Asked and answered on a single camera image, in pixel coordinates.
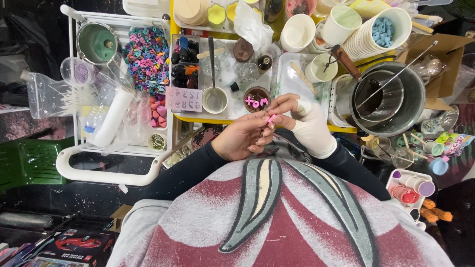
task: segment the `red cup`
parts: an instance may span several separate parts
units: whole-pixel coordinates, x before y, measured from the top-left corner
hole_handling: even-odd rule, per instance
[[[406,204],[413,204],[419,200],[419,194],[417,194],[414,190],[408,189],[402,185],[397,186],[392,190],[392,196]]]

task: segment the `metal spoon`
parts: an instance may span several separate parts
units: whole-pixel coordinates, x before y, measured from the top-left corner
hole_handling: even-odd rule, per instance
[[[366,101],[368,101],[370,98],[373,97],[373,95],[375,95],[377,92],[379,92],[383,87],[385,87],[388,83],[390,83],[394,78],[396,78],[397,76],[399,76],[399,74],[401,74],[406,68],[408,68],[412,63],[414,63],[421,55],[423,55],[424,53],[427,52],[427,50],[429,50],[431,47],[433,47],[434,45],[436,45],[439,41],[435,40],[432,45],[430,45],[428,48],[426,48],[426,50],[424,50],[422,53],[419,54],[419,56],[417,56],[414,60],[411,61],[411,63],[407,64],[401,71],[399,71],[396,75],[394,75],[391,79],[389,79],[389,81],[387,81],[387,83],[383,84],[383,86],[381,86],[378,90],[376,90],[372,95],[370,95],[368,98],[366,98],[363,102],[361,102],[361,104],[357,105],[356,108],[360,108],[364,103],[366,103]]]
[[[213,80],[213,90],[211,91],[210,95],[208,96],[206,102],[208,103],[208,107],[212,111],[219,111],[223,107],[223,99],[219,97],[218,93],[216,92],[216,83],[215,83],[215,76],[214,76],[214,41],[213,37],[208,37],[208,45],[209,45],[209,58],[211,62],[211,79]]]

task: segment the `purple soap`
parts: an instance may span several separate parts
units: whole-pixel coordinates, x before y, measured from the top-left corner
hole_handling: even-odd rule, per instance
[[[425,181],[419,186],[419,194],[424,197],[431,196],[435,190],[436,187],[431,181]]]
[[[401,178],[401,173],[399,171],[395,171],[393,174],[392,174],[392,177],[394,178]]]

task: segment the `white glove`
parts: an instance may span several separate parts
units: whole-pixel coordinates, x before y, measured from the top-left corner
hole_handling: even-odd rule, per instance
[[[282,115],[288,111],[292,118]],[[335,152],[337,142],[317,103],[303,101],[296,94],[285,94],[272,101],[267,112],[276,114],[272,122],[291,130],[313,157],[325,159]]]

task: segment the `person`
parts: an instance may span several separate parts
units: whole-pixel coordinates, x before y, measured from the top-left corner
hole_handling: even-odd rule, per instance
[[[107,267],[453,266],[295,94],[235,120],[145,191]]]

